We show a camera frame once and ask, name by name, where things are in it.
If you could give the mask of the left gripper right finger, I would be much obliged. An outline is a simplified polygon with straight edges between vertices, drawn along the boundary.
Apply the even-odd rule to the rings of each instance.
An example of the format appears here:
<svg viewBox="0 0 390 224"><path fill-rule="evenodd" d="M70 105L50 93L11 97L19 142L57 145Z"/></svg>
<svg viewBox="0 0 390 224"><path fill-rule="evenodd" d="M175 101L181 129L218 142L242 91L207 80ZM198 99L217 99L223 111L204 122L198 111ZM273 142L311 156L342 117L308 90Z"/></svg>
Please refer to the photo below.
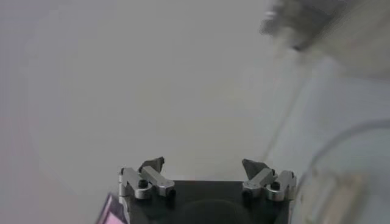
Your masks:
<svg viewBox="0 0 390 224"><path fill-rule="evenodd" d="M243 159L242 165L248 177L242 183L245 200L264 195L270 201L291 201L296 197L297 177L294 172L283 170L279 174L262 162Z"/></svg>

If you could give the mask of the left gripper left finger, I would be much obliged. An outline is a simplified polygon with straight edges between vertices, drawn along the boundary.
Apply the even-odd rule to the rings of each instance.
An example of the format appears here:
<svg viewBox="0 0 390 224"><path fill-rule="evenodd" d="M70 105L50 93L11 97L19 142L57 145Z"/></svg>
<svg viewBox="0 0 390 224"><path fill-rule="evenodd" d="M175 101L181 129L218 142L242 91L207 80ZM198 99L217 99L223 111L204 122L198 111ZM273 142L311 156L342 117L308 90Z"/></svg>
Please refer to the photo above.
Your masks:
<svg viewBox="0 0 390 224"><path fill-rule="evenodd" d="M170 197L175 194L175 182L165 178L162 168L164 157L144 161L138 169L122 167L119 171L119 196L133 195L138 200L147 200L155 190L157 195Z"/></svg>

